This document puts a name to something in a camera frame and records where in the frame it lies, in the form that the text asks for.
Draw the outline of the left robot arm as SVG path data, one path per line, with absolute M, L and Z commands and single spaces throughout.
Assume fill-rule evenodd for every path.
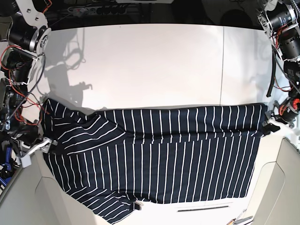
M 259 0 L 257 19 L 272 48 L 273 88 L 287 93 L 281 103 L 274 101 L 266 112 L 266 132 L 279 131 L 297 150 L 300 148 L 300 2 L 298 0 Z

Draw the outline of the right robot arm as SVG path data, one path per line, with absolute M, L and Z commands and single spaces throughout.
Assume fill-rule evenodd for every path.
M 22 115 L 26 104 L 48 113 L 38 100 L 30 99 L 42 76 L 38 76 L 32 88 L 28 84 L 39 61 L 41 73 L 45 71 L 45 47 L 51 32 L 45 12 L 52 4 L 46 0 L 44 7 L 36 9 L 32 0 L 0 2 L 0 15 L 11 18 L 5 39 L 7 47 L 0 56 L 0 71 L 4 75 L 0 80 L 0 133 L 9 139 L 21 160 L 29 159 L 37 150 L 47 153 L 55 143 L 39 133 L 41 118 L 31 122 Z

